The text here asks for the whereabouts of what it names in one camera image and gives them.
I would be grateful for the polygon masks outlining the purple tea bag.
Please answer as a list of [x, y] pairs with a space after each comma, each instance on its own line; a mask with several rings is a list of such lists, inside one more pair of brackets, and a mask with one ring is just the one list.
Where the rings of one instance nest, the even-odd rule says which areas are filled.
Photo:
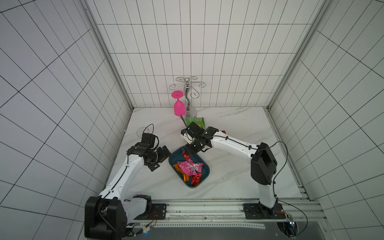
[[188, 175], [190, 176], [190, 169], [189, 169], [189, 162], [182, 161], [178, 162], [180, 168]]

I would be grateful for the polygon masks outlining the orange tea bag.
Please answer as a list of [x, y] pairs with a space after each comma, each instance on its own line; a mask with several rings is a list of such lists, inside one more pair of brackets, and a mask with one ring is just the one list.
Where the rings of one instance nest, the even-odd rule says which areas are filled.
[[189, 176], [180, 168], [179, 164], [174, 164], [173, 165], [174, 169], [181, 174], [181, 176], [183, 177], [183, 180], [184, 182], [187, 182], [189, 181]]

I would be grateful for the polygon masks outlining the pink tea bag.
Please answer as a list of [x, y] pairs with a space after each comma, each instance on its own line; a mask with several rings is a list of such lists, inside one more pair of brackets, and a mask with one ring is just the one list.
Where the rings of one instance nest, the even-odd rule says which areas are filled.
[[203, 163], [189, 163], [190, 176], [200, 174], [202, 172]]

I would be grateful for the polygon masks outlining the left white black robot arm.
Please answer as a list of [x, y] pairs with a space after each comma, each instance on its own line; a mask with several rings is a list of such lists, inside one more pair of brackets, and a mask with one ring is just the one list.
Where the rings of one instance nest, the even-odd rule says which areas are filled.
[[85, 204], [84, 234], [88, 239], [122, 240], [142, 234], [157, 220], [166, 218], [166, 204], [154, 204], [151, 196], [127, 193], [140, 170], [154, 171], [171, 155], [167, 147], [153, 150], [149, 144], [136, 144], [113, 180]]

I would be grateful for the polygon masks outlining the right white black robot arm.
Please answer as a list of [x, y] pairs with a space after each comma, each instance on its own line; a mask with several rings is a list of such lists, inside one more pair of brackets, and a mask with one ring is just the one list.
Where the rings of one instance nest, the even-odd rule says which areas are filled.
[[278, 163], [269, 145], [246, 143], [213, 127], [205, 130], [200, 127], [195, 130], [188, 127], [181, 130], [181, 136], [187, 142], [185, 152], [190, 157], [214, 148], [224, 150], [251, 164], [251, 177], [258, 183], [260, 193], [259, 204], [268, 210], [275, 207], [277, 199], [273, 190], [273, 177], [277, 174]]

